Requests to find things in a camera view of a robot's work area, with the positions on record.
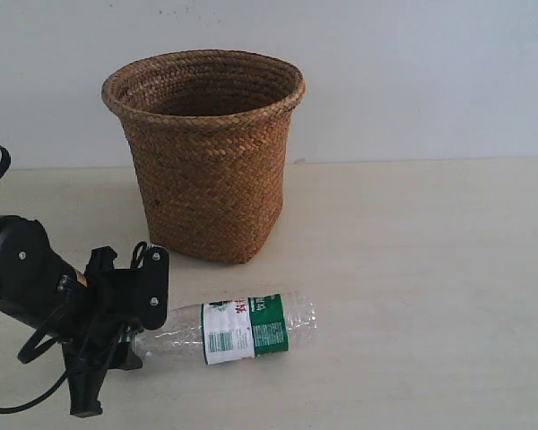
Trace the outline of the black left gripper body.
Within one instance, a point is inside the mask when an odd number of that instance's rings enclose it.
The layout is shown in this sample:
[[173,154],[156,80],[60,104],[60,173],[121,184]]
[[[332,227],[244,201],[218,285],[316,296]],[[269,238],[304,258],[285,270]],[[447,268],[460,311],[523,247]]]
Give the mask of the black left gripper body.
[[92,351],[96,358],[110,358],[111,349],[127,325],[137,328],[132,304],[135,276],[130,265],[117,268],[115,250],[102,246],[91,251],[85,272],[80,272],[60,255],[58,293],[66,299],[57,331],[66,347]]

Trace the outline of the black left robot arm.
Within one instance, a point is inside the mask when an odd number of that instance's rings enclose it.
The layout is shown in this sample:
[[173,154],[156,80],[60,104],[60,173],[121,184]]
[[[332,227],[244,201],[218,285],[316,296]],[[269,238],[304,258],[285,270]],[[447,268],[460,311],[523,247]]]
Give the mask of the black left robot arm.
[[70,413],[96,417],[107,372],[126,326],[133,320],[122,296],[127,270],[113,266],[109,247],[92,251],[84,274],[51,247],[37,220],[0,216],[0,312],[33,329],[17,358],[28,364],[60,344]]

